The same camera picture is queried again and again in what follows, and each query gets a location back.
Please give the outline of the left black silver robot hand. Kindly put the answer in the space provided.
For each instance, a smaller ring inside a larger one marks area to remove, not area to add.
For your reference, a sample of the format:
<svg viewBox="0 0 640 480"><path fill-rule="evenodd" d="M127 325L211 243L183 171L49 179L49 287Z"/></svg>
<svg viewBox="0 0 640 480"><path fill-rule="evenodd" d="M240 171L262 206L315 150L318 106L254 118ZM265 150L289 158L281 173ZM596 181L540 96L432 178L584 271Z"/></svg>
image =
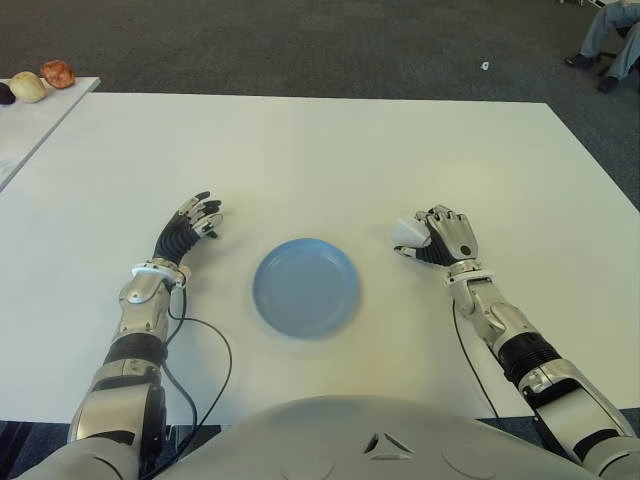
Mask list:
<svg viewBox="0 0 640 480"><path fill-rule="evenodd" d="M184 256L204 238L217 238L222 221L222 201L210 191L188 198L171 216L155 243L153 258L179 265Z"/></svg>

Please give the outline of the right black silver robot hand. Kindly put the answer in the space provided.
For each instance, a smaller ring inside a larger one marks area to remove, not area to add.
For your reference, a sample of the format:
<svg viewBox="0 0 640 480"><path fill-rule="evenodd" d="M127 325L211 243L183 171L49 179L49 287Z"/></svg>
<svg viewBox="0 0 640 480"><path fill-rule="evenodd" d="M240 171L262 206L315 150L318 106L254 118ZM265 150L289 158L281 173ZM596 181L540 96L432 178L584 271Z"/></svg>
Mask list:
<svg viewBox="0 0 640 480"><path fill-rule="evenodd" d="M432 265L450 267L478 258L468 218L444 205L417 211L411 221L398 220L392 242L396 253Z"/></svg>

